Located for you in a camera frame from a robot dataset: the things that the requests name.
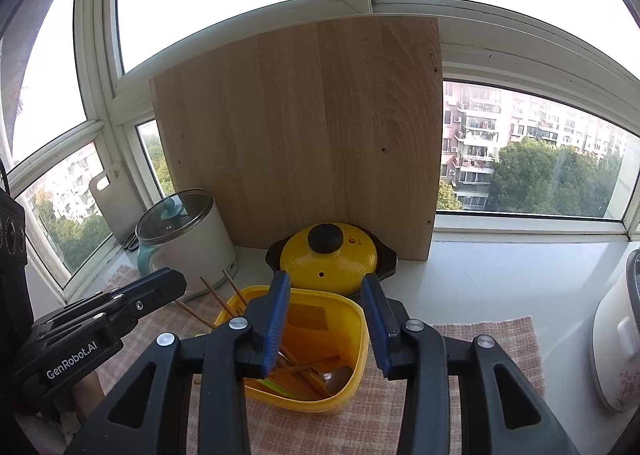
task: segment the checkered tablecloth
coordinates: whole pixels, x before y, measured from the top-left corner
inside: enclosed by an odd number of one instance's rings
[[[109,289],[126,285],[137,278],[137,271],[125,268],[116,273]],[[215,320],[220,305],[211,295],[189,302],[200,315]],[[501,322],[466,325],[434,325],[445,336],[472,340],[479,334],[494,337],[513,358],[520,370],[545,395],[545,378],[540,347],[530,316]],[[162,333],[170,331],[181,339],[207,333],[209,329],[175,304],[169,304],[140,320],[124,338],[124,348],[97,369],[105,393],[131,364]],[[460,395],[457,378],[449,378],[452,454],[461,453]],[[376,368],[369,352],[362,381],[345,410],[336,415],[300,413],[265,405],[254,399],[246,403],[249,436],[254,455],[392,455],[396,453],[402,408],[404,381],[387,381]],[[193,385],[188,425],[189,455],[197,454],[198,402],[200,386]]]

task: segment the yellow pot lid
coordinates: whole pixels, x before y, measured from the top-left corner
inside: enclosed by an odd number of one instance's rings
[[[301,229],[284,245],[280,269],[289,274],[291,287],[351,295],[360,290],[362,277],[375,273],[378,253],[362,229],[339,222]]]

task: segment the apartment building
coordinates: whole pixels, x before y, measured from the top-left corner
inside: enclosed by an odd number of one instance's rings
[[[456,82],[444,82],[443,93],[440,180],[465,210],[484,210],[500,149],[526,136],[599,159],[625,151],[626,132],[557,102]]]
[[[55,165],[47,175],[27,189],[26,195],[28,200],[35,201],[36,193],[43,192],[45,198],[51,201],[56,218],[65,217],[81,223],[98,211],[89,190],[89,181],[95,172],[101,170],[95,147],[85,146]],[[31,202],[31,206],[34,209],[34,202]]]

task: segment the teal handle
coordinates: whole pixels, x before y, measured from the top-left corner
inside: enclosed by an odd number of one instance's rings
[[[151,257],[158,251],[158,247],[155,245],[143,245],[140,244],[138,249],[138,270],[140,276],[148,276],[151,274]]]

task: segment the metal screw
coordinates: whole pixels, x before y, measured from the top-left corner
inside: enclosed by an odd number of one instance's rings
[[[175,340],[175,336],[170,332],[163,332],[160,336],[156,338],[156,343],[161,347],[167,347],[171,345]]]
[[[422,329],[424,329],[424,323],[413,318],[405,321],[404,326],[411,332],[420,332]]]
[[[247,325],[249,325],[249,322],[242,316],[231,318],[231,320],[229,320],[229,327],[235,330],[245,329]]]
[[[495,345],[495,340],[491,336],[487,336],[487,334],[481,334],[476,341],[478,342],[478,346],[483,349],[490,349]]]

